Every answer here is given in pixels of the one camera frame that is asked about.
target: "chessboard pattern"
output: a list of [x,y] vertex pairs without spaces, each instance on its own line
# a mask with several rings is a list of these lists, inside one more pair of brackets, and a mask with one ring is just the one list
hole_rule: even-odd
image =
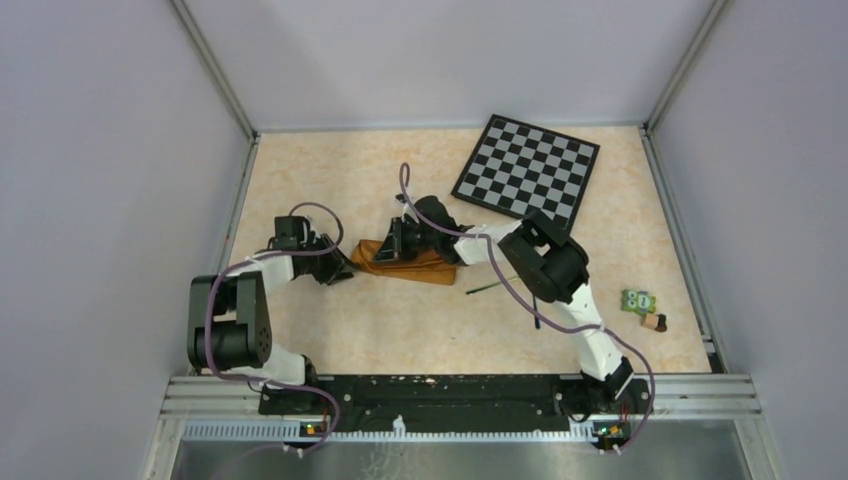
[[492,115],[453,196],[515,218],[540,209],[571,231],[600,146]]

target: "small toy figure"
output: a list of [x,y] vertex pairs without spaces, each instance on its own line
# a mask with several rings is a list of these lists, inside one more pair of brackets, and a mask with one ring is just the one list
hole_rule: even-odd
[[621,309],[625,312],[633,312],[638,315],[656,313],[657,297],[652,296],[644,290],[622,290]]

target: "gray wall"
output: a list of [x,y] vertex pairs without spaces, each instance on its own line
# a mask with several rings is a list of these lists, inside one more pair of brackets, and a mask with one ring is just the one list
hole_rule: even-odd
[[799,479],[844,478],[846,18],[735,2],[658,133],[730,364]]
[[190,0],[259,129],[642,121],[710,0]]
[[246,144],[162,0],[0,6],[0,476],[135,478]]

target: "table surface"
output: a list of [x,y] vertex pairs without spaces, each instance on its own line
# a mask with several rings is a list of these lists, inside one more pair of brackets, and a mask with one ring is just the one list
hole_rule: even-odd
[[[589,254],[592,290],[608,328],[640,349],[656,372],[708,372],[709,363],[665,216],[636,127],[555,128],[601,146],[571,232]],[[263,248],[273,217],[316,201],[345,224],[350,254],[360,239],[383,240],[400,214],[401,162],[412,166],[410,193],[437,195],[463,224],[498,225],[504,215],[450,196],[481,129],[263,134],[231,262]],[[303,210],[336,236],[333,221]],[[508,264],[505,272],[512,274]],[[268,298],[274,341],[310,357],[326,374],[510,374],[580,370],[571,340],[496,287],[489,265],[462,268],[451,287],[359,274],[332,287],[298,278]],[[527,290],[514,283],[530,298]],[[669,329],[657,333],[619,309],[621,290],[657,297]],[[548,305],[540,310],[553,317]],[[644,366],[629,352],[637,372]]]

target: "purple cable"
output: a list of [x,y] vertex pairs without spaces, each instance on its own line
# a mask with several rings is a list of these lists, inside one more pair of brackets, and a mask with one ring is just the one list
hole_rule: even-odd
[[[338,238],[338,240],[336,240],[336,242],[334,244],[330,245],[329,247],[327,247],[323,250],[303,251],[303,252],[301,252],[301,251],[296,251],[296,252],[275,251],[275,252],[269,252],[267,254],[254,257],[253,260],[265,260],[265,259],[268,259],[268,258],[281,257],[281,256],[284,256],[284,255],[289,255],[289,256],[292,256],[292,257],[315,257],[315,256],[319,256],[319,255],[325,255],[327,253],[332,252],[336,248],[338,248],[339,244],[344,239],[344,226],[342,225],[342,221],[341,221],[341,219],[339,219],[338,215],[336,215],[336,213],[333,212],[332,210],[330,210],[328,207],[321,205],[320,203],[315,203],[315,202],[298,203],[297,205],[295,205],[291,209],[291,211],[289,211],[289,215],[294,214],[294,212],[297,209],[299,209],[301,207],[307,207],[307,206],[318,207],[318,208],[324,210],[325,212],[329,213],[333,217],[333,219],[336,221],[336,226],[338,226],[338,228],[339,228],[339,238]],[[327,438],[329,438],[330,434],[332,434],[333,431],[336,429],[336,425],[338,425],[338,423],[339,423],[339,415],[340,415],[340,412],[341,412],[341,407],[339,407],[339,402],[336,401],[336,399],[333,398],[332,395],[325,392],[324,390],[321,390],[320,388],[309,387],[309,386],[306,386],[306,385],[287,385],[285,383],[278,382],[276,380],[271,380],[271,379],[261,378],[261,377],[254,377],[252,375],[222,373],[218,369],[218,366],[215,364],[215,359],[213,358],[213,355],[212,355],[212,316],[213,316],[212,310],[215,306],[215,295],[218,293],[218,288],[221,286],[221,282],[223,282],[224,278],[226,278],[226,276],[230,272],[232,272],[233,270],[235,270],[237,268],[241,268],[241,267],[244,267],[244,266],[247,266],[247,265],[251,265],[252,263],[253,262],[251,262],[251,261],[243,261],[243,262],[236,263],[235,265],[230,265],[229,267],[227,267],[223,271],[221,271],[221,273],[219,273],[218,276],[215,278],[215,281],[212,282],[212,287],[209,290],[209,301],[206,302],[206,317],[204,319],[205,323],[204,323],[204,331],[203,331],[203,344],[204,344],[204,348],[206,349],[206,364],[209,366],[209,370],[212,372],[212,374],[215,375],[216,377],[220,378],[221,380],[227,380],[227,381],[232,381],[232,382],[265,382],[266,384],[277,387],[277,388],[284,388],[284,389],[294,390],[294,391],[298,391],[298,392],[314,393],[316,395],[319,395],[319,396],[327,399],[333,405],[333,410],[335,411],[335,415],[333,415],[333,419],[331,420],[330,425],[327,428],[327,431],[324,432],[324,435],[321,436],[321,438],[318,440],[318,442],[316,442],[311,447],[303,450],[303,455],[306,455],[308,453],[315,451],[318,448],[321,448],[321,446],[327,441]],[[288,448],[286,448],[285,445],[282,445],[282,444],[279,444],[279,445],[278,444],[260,445],[256,448],[252,448],[252,449],[242,453],[238,457],[227,462],[225,465],[223,465],[221,468],[219,468],[218,471],[215,472],[214,475],[212,475],[210,477],[210,480],[219,477],[224,471],[228,470],[233,465],[239,463],[240,461],[242,461],[245,458],[253,455],[254,453],[258,453],[260,451],[268,450],[268,449],[271,449],[271,448],[283,448],[283,449],[286,449],[287,451],[291,451],[292,453],[297,453],[297,449],[294,449],[294,448],[288,449]]]
[[519,295],[518,291],[516,291],[515,288],[513,288],[512,285],[510,285],[510,282],[509,282],[509,280],[507,280],[506,275],[503,274],[500,267],[498,266],[498,262],[495,261],[495,251],[494,251],[494,247],[493,247],[495,242],[492,239],[491,235],[487,235],[485,233],[474,234],[474,233],[456,232],[456,231],[444,228],[441,225],[438,225],[435,222],[433,222],[432,220],[421,215],[421,213],[418,211],[418,209],[415,208],[415,205],[412,204],[412,199],[409,198],[409,194],[407,194],[407,192],[406,192],[406,187],[409,185],[410,172],[411,172],[411,170],[410,170],[409,164],[406,163],[406,162],[403,162],[400,166],[398,179],[400,181],[400,190],[403,193],[403,199],[406,202],[406,204],[409,206],[409,208],[412,210],[412,212],[415,214],[415,216],[419,220],[421,220],[422,222],[424,222],[427,225],[429,225],[430,227],[434,228],[435,230],[442,232],[442,233],[445,233],[445,234],[448,234],[448,235],[451,235],[451,236],[454,236],[454,237],[483,238],[483,239],[485,239],[486,240],[486,248],[489,251],[489,262],[492,264],[492,268],[495,270],[495,275],[497,275],[498,279],[501,281],[501,283],[504,285],[504,287],[506,287],[509,294],[512,295],[512,298],[514,298],[515,301],[519,303],[519,305],[524,307],[525,310],[527,310],[528,312],[530,312],[530,314],[534,315],[536,318],[538,318],[539,320],[544,322],[545,325],[553,328],[556,331],[562,332],[562,333],[575,334],[575,333],[580,333],[580,332],[583,332],[583,331],[586,331],[586,330],[601,330],[602,332],[609,335],[613,340],[618,342],[622,347],[633,352],[633,354],[636,355],[639,358],[639,360],[645,365],[645,370],[648,371],[648,383],[651,386],[651,393],[650,393],[650,396],[648,397],[648,408],[647,408],[647,411],[646,411],[647,413],[645,413],[645,415],[642,417],[642,420],[636,426],[636,430],[633,431],[633,435],[630,436],[630,439],[627,440],[627,442],[624,445],[619,447],[619,452],[623,453],[627,448],[630,447],[630,444],[633,443],[633,441],[636,440],[636,438],[641,434],[642,427],[644,427],[645,423],[648,421],[648,417],[651,415],[651,412],[654,408],[654,392],[656,392],[656,379],[654,378],[654,371],[651,368],[651,365],[648,363],[648,359],[645,358],[644,355],[642,355],[642,352],[637,350],[635,347],[633,347],[629,343],[625,342],[621,337],[618,336],[618,334],[616,334],[615,332],[613,332],[612,330],[610,330],[608,328],[603,328],[600,325],[583,325],[583,326],[576,327],[576,328],[563,327],[562,325],[554,322],[553,320],[549,319],[548,317],[543,315],[541,312],[537,311],[535,308],[530,306],[529,303],[527,303],[523,298],[521,298],[521,295]]

